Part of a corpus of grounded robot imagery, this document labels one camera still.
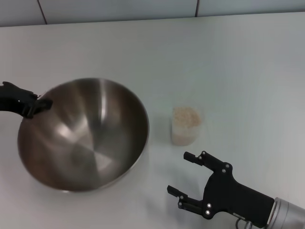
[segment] table surface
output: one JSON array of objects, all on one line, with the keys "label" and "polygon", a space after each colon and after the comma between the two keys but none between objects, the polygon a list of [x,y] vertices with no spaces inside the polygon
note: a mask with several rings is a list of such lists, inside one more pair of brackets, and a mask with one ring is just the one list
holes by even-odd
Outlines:
[{"label": "table surface", "polygon": [[[18,155],[21,117],[0,113],[2,229],[233,229],[179,210],[172,185],[202,199],[202,150],[240,183],[305,207],[305,13],[0,28],[3,81],[41,94],[77,78],[120,82],[144,103],[150,139],[136,167],[103,190],[62,193],[35,181]],[[204,110],[202,133],[173,146],[176,104]]]}]

